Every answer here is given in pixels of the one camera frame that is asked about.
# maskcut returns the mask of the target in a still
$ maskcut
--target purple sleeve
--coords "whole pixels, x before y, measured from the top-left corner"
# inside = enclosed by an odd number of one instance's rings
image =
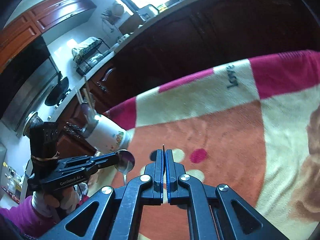
[[[29,196],[18,207],[0,208],[0,214],[14,223],[22,233],[40,237],[55,225],[52,218],[46,218],[34,210]]]

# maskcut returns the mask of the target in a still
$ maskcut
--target silver screw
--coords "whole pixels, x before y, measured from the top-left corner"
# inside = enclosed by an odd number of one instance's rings
[[[151,179],[151,177],[149,175],[141,175],[140,176],[140,180],[143,181],[143,182],[147,182]]]
[[[183,181],[189,180],[190,179],[190,175],[182,174],[182,175],[180,175],[180,179],[183,180]]]
[[[229,186],[226,185],[226,184],[220,184],[219,187],[218,187],[218,189],[219,189],[220,191],[226,192],[226,191],[229,190]]]
[[[109,186],[105,186],[101,189],[101,192],[103,194],[110,194],[112,192],[112,187],[109,187]]]

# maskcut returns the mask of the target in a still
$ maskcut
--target blanket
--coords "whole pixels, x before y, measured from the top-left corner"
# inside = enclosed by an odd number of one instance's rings
[[[204,184],[226,183],[290,240],[320,221],[320,53],[244,59],[156,87],[106,113],[143,174],[165,144]],[[123,185],[113,168],[105,184]],[[145,206],[140,239],[189,239],[185,206]]]

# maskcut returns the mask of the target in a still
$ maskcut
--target metal spoon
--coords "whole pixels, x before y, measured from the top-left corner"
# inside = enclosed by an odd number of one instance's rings
[[[119,163],[115,165],[115,168],[123,174],[124,185],[127,185],[127,174],[134,167],[134,157],[127,150],[119,150],[116,154],[119,156]]]

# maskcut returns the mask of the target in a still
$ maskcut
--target pink dot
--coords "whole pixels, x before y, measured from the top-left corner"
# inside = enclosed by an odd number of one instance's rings
[[[208,156],[208,153],[205,149],[196,149],[190,155],[190,161],[193,163],[200,163],[204,161]]]

